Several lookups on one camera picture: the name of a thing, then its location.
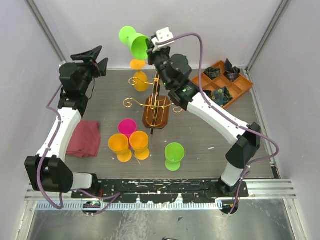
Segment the pink wine glass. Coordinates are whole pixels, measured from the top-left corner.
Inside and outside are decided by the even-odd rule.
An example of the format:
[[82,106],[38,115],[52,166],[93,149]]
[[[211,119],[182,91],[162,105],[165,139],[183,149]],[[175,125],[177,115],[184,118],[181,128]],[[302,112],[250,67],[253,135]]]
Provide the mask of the pink wine glass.
[[123,119],[118,124],[118,131],[129,139],[137,131],[137,123],[131,118]]

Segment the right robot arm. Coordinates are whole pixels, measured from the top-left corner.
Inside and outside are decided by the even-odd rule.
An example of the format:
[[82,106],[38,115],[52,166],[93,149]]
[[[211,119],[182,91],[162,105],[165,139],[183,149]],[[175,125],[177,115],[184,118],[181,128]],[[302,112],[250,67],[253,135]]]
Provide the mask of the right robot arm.
[[231,145],[225,155],[227,165],[218,179],[220,193],[231,197],[237,191],[247,163],[260,148],[260,125],[241,121],[214,103],[202,87],[189,79],[192,70],[186,56],[171,55],[171,48],[159,46],[156,36],[145,42],[148,64],[155,66],[172,102],[204,120]]

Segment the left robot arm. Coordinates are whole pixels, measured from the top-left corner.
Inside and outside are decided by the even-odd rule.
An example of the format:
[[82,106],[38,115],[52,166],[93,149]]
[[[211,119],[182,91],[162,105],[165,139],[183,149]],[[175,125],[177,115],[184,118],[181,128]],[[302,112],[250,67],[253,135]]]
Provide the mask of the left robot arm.
[[72,172],[65,164],[67,148],[72,135],[86,111],[89,98],[86,95],[90,83],[107,74],[108,58],[97,62],[102,50],[99,45],[92,50],[71,55],[72,62],[59,68],[62,84],[59,94],[56,120],[40,150],[28,156],[24,166],[35,191],[67,193],[82,189],[88,198],[100,193],[96,174]]

